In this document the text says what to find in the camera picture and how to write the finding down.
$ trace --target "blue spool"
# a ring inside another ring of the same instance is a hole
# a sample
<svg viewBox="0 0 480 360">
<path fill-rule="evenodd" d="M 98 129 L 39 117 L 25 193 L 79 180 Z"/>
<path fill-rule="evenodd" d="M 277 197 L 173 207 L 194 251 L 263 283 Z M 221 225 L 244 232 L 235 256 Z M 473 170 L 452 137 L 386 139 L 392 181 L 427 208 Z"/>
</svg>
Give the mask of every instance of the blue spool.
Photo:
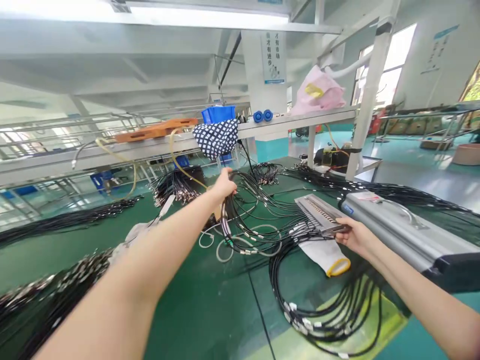
<svg viewBox="0 0 480 360">
<path fill-rule="evenodd" d="M 253 114 L 253 121 L 260 123 L 264 119 L 264 114 L 261 111 L 256 111 Z"/>
<path fill-rule="evenodd" d="M 270 110 L 265 110 L 263 112 L 263 118 L 265 119 L 266 122 L 269 122 L 270 120 L 272 120 L 274 117 L 274 114 L 270 111 Z"/>
</svg>

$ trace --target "forearm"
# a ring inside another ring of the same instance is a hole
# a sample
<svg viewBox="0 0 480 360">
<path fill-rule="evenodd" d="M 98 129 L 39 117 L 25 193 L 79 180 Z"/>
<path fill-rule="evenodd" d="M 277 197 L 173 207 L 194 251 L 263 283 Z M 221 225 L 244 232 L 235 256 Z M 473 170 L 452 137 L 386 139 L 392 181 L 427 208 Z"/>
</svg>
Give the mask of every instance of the forearm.
<svg viewBox="0 0 480 360">
<path fill-rule="evenodd" d="M 105 283 L 123 297 L 158 301 L 223 198 L 207 191 L 150 230 L 105 274 Z"/>
<path fill-rule="evenodd" d="M 383 275 L 450 359 L 480 356 L 480 314 L 436 286 L 380 241 L 367 260 Z"/>
</svg>

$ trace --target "blue and white patterned cloth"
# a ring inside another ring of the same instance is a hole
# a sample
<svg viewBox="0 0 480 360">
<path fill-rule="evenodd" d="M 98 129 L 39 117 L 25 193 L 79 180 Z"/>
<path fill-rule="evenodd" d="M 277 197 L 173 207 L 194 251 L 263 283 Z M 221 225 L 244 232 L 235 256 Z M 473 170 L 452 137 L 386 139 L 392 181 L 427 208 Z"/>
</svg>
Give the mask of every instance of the blue and white patterned cloth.
<svg viewBox="0 0 480 360">
<path fill-rule="evenodd" d="M 239 138 L 239 121 L 231 119 L 215 124 L 195 126 L 193 137 L 210 160 L 233 150 Z"/>
</svg>

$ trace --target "white pipe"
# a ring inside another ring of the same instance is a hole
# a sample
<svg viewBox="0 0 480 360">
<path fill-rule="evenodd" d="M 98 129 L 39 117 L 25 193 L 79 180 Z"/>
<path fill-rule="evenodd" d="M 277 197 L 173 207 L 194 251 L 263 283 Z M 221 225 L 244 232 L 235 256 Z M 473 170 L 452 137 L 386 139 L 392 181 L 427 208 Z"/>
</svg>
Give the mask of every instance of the white pipe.
<svg viewBox="0 0 480 360">
<path fill-rule="evenodd" d="M 367 55 L 363 56 L 362 58 L 358 59 L 357 61 L 355 61 L 352 65 L 342 69 L 342 70 L 338 70 L 338 71 L 333 71 L 330 66 L 326 66 L 324 68 L 325 70 L 325 73 L 327 73 L 328 75 L 331 76 L 332 79 L 338 79 L 338 78 L 342 78 L 344 77 L 345 75 L 357 70 L 359 67 L 365 65 L 366 63 L 368 63 L 370 61 L 370 57 L 372 56 L 372 52 L 373 51 L 370 51 Z"/>
</svg>

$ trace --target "green table surface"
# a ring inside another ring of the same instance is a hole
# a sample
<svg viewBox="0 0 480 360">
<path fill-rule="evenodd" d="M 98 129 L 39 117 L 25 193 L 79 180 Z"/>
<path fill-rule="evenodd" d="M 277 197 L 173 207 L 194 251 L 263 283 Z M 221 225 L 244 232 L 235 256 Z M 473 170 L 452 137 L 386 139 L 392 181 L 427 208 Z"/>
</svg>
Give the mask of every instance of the green table surface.
<svg viewBox="0 0 480 360">
<path fill-rule="evenodd" d="M 286 157 L 275 162 L 289 167 L 297 160 Z M 294 198 L 311 193 L 303 187 L 310 188 L 308 183 L 279 176 L 278 185 L 264 186 L 264 190 L 269 194 L 277 194 L 277 200 L 293 202 Z M 281 193 L 294 189 L 299 190 Z M 320 192 L 315 194 L 332 204 L 336 202 L 322 196 Z M 180 205 L 175 203 L 167 216 L 179 208 Z M 0 249 L 0 291 L 3 293 L 66 269 L 95 250 L 102 251 L 116 246 L 124 241 L 135 224 L 152 220 L 158 211 L 151 194 L 146 193 L 145 198 L 135 207 L 125 210 L 116 218 L 103 220 L 99 225 L 63 234 L 50 233 L 24 239 Z M 254 214 L 271 217 L 264 206 L 258 206 Z M 261 224 L 281 227 L 285 221 L 286 219 L 246 220 L 250 227 Z M 235 253 L 229 262 L 220 263 L 216 258 L 216 248 L 222 237 L 214 234 L 214 244 L 210 248 L 203 249 L 195 244 L 161 297 L 152 321 L 145 359 L 324 358 L 325 354 L 316 349 L 314 352 L 295 354 L 286 351 L 286 346 L 303 351 L 311 345 L 290 328 L 280 311 L 272 293 L 268 266 L 245 270 L 246 264 L 255 264 L 266 258 Z M 204 236 L 202 242 L 207 244 L 210 238 Z M 348 249 L 344 252 L 353 263 L 356 261 L 356 256 Z M 228 253 L 229 249 L 222 246 L 220 254 L 225 256 Z M 320 306 L 338 293 L 343 281 L 342 276 L 328 279 L 322 269 L 302 251 L 289 256 L 280 269 L 280 287 L 284 296 L 299 306 Z M 462 300 L 477 303 L 479 297 L 475 296 Z M 421 326 L 418 327 L 418 324 L 413 324 L 411 331 L 415 334 L 414 337 L 406 337 L 403 331 L 397 337 L 402 340 L 399 342 L 394 339 L 378 358 L 401 359 L 403 356 L 398 357 L 398 354 L 403 354 L 410 359 L 425 359 L 425 353 L 414 350 L 421 344 L 406 346 L 407 341 L 422 339 L 419 333 L 426 339 L 429 353 L 434 351 L 441 354 L 431 344 L 429 335 L 426 335 Z M 290 332 L 288 337 L 283 337 L 287 332 Z M 0 359 L 12 358 L 11 353 L 6 353 L 6 348 L 0 348 Z"/>
</svg>

